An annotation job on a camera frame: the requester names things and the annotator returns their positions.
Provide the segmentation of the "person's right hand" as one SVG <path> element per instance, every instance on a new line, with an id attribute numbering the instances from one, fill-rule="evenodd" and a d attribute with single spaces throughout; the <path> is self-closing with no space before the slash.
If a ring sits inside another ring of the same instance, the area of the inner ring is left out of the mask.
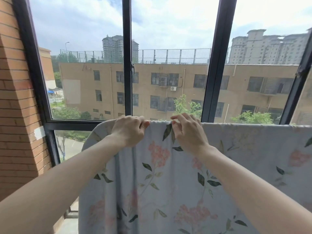
<path id="1" fill-rule="evenodd" d="M 178 142 L 184 151 L 200 159 L 218 153 L 217 149 L 209 144 L 200 120 L 194 115 L 182 113 L 173 115 L 171 119 L 182 123 L 183 139 Z"/>

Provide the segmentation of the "person's left hand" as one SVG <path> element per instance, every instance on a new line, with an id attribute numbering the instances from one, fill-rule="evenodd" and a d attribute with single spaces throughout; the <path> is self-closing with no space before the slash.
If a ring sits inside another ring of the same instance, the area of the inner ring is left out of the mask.
<path id="1" fill-rule="evenodd" d="M 111 135 L 122 147 L 133 147 L 143 138 L 145 131 L 139 131 L 140 124 L 145 121 L 144 116 L 125 116 L 115 121 Z"/>

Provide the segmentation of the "floral bed sheet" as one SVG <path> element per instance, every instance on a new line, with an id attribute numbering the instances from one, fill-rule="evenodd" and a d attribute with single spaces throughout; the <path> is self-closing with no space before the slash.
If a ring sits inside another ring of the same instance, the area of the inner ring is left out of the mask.
<path id="1" fill-rule="evenodd" d="M 203 123 L 212 146 L 312 212 L 312 126 Z M 79 195 L 79 234 L 259 234 L 218 178 L 151 121 Z"/>

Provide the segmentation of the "person's left forearm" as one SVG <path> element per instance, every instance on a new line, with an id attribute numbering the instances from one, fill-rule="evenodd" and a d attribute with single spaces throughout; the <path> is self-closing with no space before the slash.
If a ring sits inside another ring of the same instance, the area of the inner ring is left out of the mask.
<path id="1" fill-rule="evenodd" d="M 0 234 L 46 234 L 105 163 L 125 147 L 109 135 L 0 202 Z"/>

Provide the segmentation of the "person's right forearm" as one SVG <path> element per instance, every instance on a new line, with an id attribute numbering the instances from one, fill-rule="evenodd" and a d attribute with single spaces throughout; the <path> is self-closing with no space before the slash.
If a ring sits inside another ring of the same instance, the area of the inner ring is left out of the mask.
<path id="1" fill-rule="evenodd" d="M 312 234 L 312 213 L 205 143 L 194 153 L 260 234 Z"/>

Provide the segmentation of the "small green tree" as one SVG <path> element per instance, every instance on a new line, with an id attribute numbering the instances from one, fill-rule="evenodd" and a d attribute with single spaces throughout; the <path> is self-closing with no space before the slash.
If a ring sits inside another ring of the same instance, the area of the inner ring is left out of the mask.
<path id="1" fill-rule="evenodd" d="M 174 100 L 175 111 L 173 115 L 182 113 L 192 114 L 196 118 L 202 117 L 202 106 L 198 102 L 191 101 L 189 104 L 186 102 L 186 95 L 182 94 L 179 98 Z"/>

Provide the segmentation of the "long tan building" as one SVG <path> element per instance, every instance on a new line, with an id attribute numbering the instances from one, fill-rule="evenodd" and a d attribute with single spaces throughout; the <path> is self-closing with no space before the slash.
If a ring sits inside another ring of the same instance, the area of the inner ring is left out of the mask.
<path id="1" fill-rule="evenodd" d="M 235 123 L 242 112 L 271 113 L 278 124 L 298 65 L 225 65 L 214 122 Z M 123 64 L 60 63 L 66 107 L 89 112 L 92 120 L 125 115 Z M 135 64 L 133 115 L 169 120 L 174 100 L 203 106 L 208 65 Z"/>

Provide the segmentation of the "green bushes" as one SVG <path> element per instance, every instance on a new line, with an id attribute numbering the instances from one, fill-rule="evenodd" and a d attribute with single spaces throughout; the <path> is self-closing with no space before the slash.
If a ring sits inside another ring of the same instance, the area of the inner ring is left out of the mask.
<path id="1" fill-rule="evenodd" d="M 92 120 L 89 112 L 81 113 L 77 108 L 66 106 L 52 107 L 52 118 L 61 120 Z"/>

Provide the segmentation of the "low green tree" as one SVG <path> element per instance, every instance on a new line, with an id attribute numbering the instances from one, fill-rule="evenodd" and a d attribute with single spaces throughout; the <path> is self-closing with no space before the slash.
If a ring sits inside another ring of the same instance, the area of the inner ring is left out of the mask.
<path id="1" fill-rule="evenodd" d="M 231 120 L 240 124 L 274 124 L 271 113 L 253 113 L 251 111 L 242 112 L 239 116 L 232 117 Z"/>

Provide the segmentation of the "tall grey tower building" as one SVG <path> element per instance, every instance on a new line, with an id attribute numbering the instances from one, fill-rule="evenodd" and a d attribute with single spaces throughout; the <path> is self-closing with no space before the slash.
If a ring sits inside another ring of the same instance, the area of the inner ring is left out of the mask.
<path id="1" fill-rule="evenodd" d="M 103 45 L 103 60 L 105 63 L 123 63 L 124 48 L 123 48 L 123 36 L 106 36 L 102 39 Z M 138 49 L 139 44 L 132 40 L 132 62 L 138 63 Z"/>

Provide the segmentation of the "orange brick building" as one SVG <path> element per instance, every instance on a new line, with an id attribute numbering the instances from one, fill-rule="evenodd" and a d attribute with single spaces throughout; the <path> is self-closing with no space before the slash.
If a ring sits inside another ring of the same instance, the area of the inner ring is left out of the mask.
<path id="1" fill-rule="evenodd" d="M 44 80 L 46 84 L 46 88 L 55 89 L 56 81 L 54 78 L 53 66 L 52 66 L 52 58 L 51 51 L 42 47 L 38 48 L 41 60 L 41 66 L 43 70 Z"/>

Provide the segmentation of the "wide beige apartment block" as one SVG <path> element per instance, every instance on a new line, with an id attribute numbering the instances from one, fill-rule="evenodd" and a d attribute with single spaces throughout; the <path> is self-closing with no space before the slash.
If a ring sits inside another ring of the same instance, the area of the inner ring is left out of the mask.
<path id="1" fill-rule="evenodd" d="M 312 28 L 307 33 L 264 35 L 265 29 L 250 30 L 232 39 L 227 64 L 299 65 Z"/>

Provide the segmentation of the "dark window frame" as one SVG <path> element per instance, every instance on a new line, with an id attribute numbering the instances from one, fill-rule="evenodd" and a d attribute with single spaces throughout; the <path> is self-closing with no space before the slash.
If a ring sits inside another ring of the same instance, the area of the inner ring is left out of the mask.
<path id="1" fill-rule="evenodd" d="M 33 86 L 37 108 L 46 135 L 48 152 L 52 166 L 60 164 L 57 150 L 55 130 L 81 130 L 92 131 L 101 121 L 94 120 L 61 120 L 53 119 L 50 110 L 43 70 L 41 66 L 38 43 L 32 18 L 29 0 L 12 0 L 13 11 L 17 19 L 21 41 L 24 45 L 26 62 Z M 216 25 L 212 45 L 212 61 L 208 66 L 206 90 L 203 102 L 201 122 L 213 123 L 216 113 L 217 98 L 221 88 L 221 76 L 225 66 L 226 42 L 229 41 L 234 19 L 237 0 L 219 0 Z M 133 114 L 132 104 L 132 78 L 131 78 L 131 0 L 122 0 L 123 36 L 125 42 L 124 58 L 124 90 L 126 116 Z M 295 73 L 294 83 L 287 98 L 286 105 L 279 125 L 289 125 L 294 116 L 295 109 L 302 95 L 308 73 L 312 66 L 312 32 L 306 44 L 298 70 Z"/>

